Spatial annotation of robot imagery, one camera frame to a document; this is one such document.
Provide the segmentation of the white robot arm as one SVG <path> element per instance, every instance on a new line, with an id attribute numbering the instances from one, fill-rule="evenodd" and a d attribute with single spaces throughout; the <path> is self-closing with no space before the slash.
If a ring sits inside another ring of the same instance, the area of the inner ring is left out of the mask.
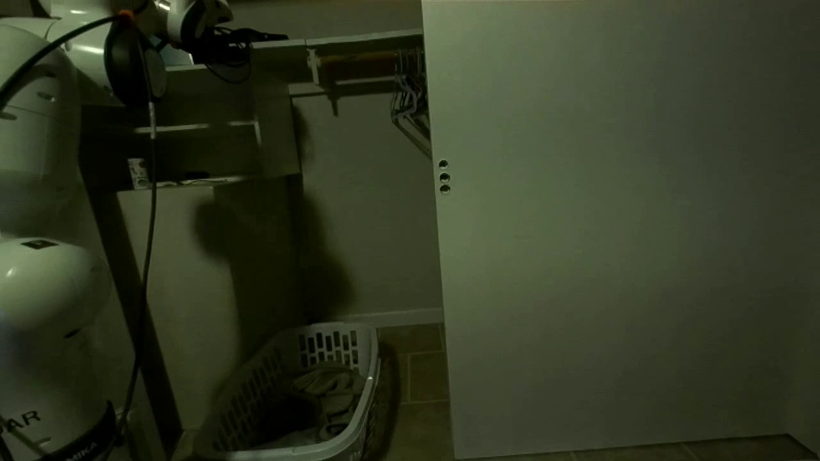
<path id="1" fill-rule="evenodd" d="M 120 434 L 88 346 L 101 264 L 53 232 L 83 183 L 83 86 L 148 108 L 165 91 L 161 49 L 203 60 L 229 19 L 229 0 L 47 0 L 39 18 L 3 23 L 3 461 L 101 461 Z"/>

